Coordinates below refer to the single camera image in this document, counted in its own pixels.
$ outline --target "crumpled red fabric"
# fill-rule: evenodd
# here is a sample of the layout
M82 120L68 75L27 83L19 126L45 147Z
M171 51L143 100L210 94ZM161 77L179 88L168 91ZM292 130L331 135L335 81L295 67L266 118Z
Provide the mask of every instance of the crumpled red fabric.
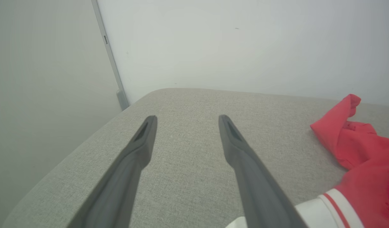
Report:
M335 188L366 228L389 227L389 138L368 123L347 121L361 98L350 94L310 127L349 171Z
M348 170L389 149L389 138L378 136L371 124L347 121L360 102L361 98L350 94L310 125L322 145Z

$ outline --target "gray fabric surface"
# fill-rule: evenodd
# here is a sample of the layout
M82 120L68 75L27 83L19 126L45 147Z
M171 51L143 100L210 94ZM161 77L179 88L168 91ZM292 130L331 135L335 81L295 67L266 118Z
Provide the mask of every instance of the gray fabric surface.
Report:
M205 89L152 92L81 144L24 197L3 227L65 227L148 115L158 116L130 227L225 227L242 216L218 116L228 115L298 204L337 184L345 170L309 125L338 101ZM355 121L389 137L389 107L361 104Z

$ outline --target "white fabric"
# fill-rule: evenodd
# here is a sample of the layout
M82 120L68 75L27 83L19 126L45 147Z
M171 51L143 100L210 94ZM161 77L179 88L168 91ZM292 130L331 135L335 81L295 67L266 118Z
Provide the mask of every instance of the white fabric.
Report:
M331 212L320 198L296 205L296 210L309 228L338 228Z
M226 228L247 228L245 217L238 217L237 219L232 221Z
M341 210L345 219L348 221L348 224L351 228L364 228L364 225L362 224L362 221L359 219L355 210L352 208L351 204L340 191L336 189L331 189L327 192L327 194L338 205L339 209ZM338 226L340 228L345 227L332 203L324 195L320 195L319 198L322 199L326 206L330 209L331 213L333 214L333 217L337 221Z
M364 228L348 200L336 189L326 192L338 205L351 228ZM309 228L345 228L341 217L324 195L296 205L296 210ZM247 228L245 217L239 217L226 228Z

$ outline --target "white wall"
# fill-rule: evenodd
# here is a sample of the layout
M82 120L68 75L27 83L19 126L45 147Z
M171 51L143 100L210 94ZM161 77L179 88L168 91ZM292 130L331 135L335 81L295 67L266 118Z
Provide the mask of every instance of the white wall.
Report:
M90 0L0 0L0 226L121 112Z
M130 103L197 87L389 105L389 0L98 2Z

